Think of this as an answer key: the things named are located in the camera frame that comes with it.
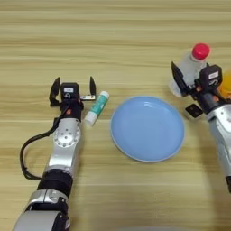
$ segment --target red bottle cap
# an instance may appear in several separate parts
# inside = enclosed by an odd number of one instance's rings
[[[198,43],[192,49],[192,56],[196,60],[204,60],[210,52],[210,48],[205,43]]]

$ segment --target black cable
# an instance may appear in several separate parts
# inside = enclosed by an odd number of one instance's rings
[[[70,104],[68,104],[68,106],[66,107],[66,109],[60,114],[60,116],[55,120],[54,124],[53,124],[53,127],[43,133],[43,134],[37,134],[35,136],[33,136],[32,138],[30,138],[29,140],[27,140],[24,145],[22,146],[21,148],[21,151],[20,151],[20,165],[21,165],[21,169],[22,169],[22,172],[23,172],[23,175],[26,179],[28,180],[41,180],[42,178],[41,177],[38,177],[38,176],[35,176],[33,174],[31,174],[28,170],[27,170],[27,167],[25,166],[24,164],[24,160],[23,160],[23,154],[24,154],[24,150],[25,148],[30,144],[30,143],[33,143],[37,140],[40,140],[44,137],[48,137],[50,136],[55,130],[56,128],[58,127],[59,125],[59,122],[61,120],[61,118],[66,114],[67,110],[69,109],[69,106]]]

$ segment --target table surface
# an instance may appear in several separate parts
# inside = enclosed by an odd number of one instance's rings
[[[191,102],[168,90],[170,62],[195,42],[211,46],[209,62],[230,67],[229,0],[0,1],[0,229],[11,230],[38,181],[26,180],[19,150],[48,130],[51,83],[77,81],[111,97],[95,126],[84,131],[80,168],[69,202],[72,229],[120,230],[180,226],[230,230],[231,197],[205,119],[185,119],[181,151],[146,164],[120,153],[110,137],[113,111],[129,97],[159,97],[180,112]],[[86,110],[92,103],[85,104]],[[29,169],[42,174],[51,138],[28,148]]]

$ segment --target label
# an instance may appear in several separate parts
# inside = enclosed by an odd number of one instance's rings
[[[73,88],[64,88],[64,92],[73,93],[74,89]]]
[[[217,71],[217,72],[214,72],[214,73],[208,75],[208,79],[216,78],[216,77],[218,77],[218,75],[219,75],[218,71]]]
[[[97,98],[97,102],[95,103],[95,105],[93,105],[91,107],[91,111],[96,113],[98,116],[100,115],[100,113],[102,112],[105,104],[107,102],[107,98],[105,96],[102,96],[100,95],[98,98]]]

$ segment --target white bottle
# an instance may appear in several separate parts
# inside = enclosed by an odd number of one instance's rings
[[[199,78],[199,72],[207,66],[206,58],[208,55],[208,45],[198,43],[193,47],[192,52],[187,54],[178,65],[187,85],[193,85],[195,79]],[[176,97],[182,97],[180,89],[173,77],[170,82],[170,90]]]
[[[88,111],[86,117],[85,117],[85,124],[89,126],[93,126],[93,124],[96,122],[98,116],[104,109],[106,102],[109,99],[109,93],[106,91],[102,91],[100,95],[97,98],[97,102],[95,105],[93,105],[90,110]]]

